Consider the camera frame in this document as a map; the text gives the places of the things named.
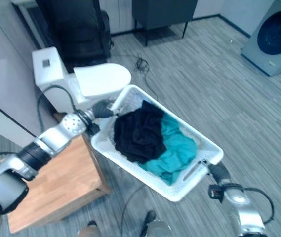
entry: flush button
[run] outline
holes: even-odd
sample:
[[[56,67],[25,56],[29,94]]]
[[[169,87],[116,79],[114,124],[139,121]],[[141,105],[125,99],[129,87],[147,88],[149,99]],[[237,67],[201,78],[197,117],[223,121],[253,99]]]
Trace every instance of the flush button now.
[[[45,59],[42,61],[42,66],[44,68],[49,67],[50,66],[50,60],[49,59]]]

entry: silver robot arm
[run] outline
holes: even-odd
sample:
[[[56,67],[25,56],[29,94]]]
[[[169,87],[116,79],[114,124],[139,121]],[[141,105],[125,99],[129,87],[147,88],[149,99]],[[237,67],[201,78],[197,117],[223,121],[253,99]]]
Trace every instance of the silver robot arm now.
[[[38,171],[53,157],[62,152],[71,142],[84,132],[96,133],[95,118],[107,118],[114,112],[107,109],[109,101],[100,101],[88,111],[77,110],[67,114],[62,121],[38,136],[18,153],[8,156],[0,164],[0,228],[1,215],[17,207],[28,192],[27,181],[33,180]]]
[[[208,194],[218,199],[229,219],[237,237],[267,237],[260,214],[244,193],[244,188],[232,183],[230,174],[223,163],[210,165],[210,173],[218,185],[210,185]]]

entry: wooden table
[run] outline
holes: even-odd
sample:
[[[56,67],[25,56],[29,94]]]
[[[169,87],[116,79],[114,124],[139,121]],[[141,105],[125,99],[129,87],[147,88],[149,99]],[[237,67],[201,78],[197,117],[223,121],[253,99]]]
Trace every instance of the wooden table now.
[[[25,199],[8,215],[12,233],[56,222],[110,192],[94,153],[82,136],[28,182]]]

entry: black cloth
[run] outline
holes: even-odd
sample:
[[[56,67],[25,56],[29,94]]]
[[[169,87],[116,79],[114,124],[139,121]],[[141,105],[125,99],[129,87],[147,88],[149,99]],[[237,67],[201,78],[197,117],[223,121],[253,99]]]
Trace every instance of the black cloth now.
[[[166,151],[161,134],[163,115],[161,109],[143,101],[141,108],[118,117],[114,125],[116,150],[131,162],[157,159]]]

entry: white laundry basket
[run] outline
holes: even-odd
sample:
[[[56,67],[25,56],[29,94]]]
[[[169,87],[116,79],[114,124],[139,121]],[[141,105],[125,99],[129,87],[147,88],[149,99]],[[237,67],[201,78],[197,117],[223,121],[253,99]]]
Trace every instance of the white laundry basket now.
[[[217,164],[223,158],[223,150],[134,85],[125,87],[112,105],[112,110],[119,109],[120,114],[123,115],[140,108],[143,100],[154,104],[175,118],[182,133],[192,138],[197,145],[195,159],[181,171],[174,184],[167,185],[160,177],[143,170],[137,163],[128,161],[126,156],[115,149],[114,123],[116,118],[107,118],[102,121],[101,131],[92,137],[92,146],[165,198],[170,201],[179,201],[208,173],[208,163]]]

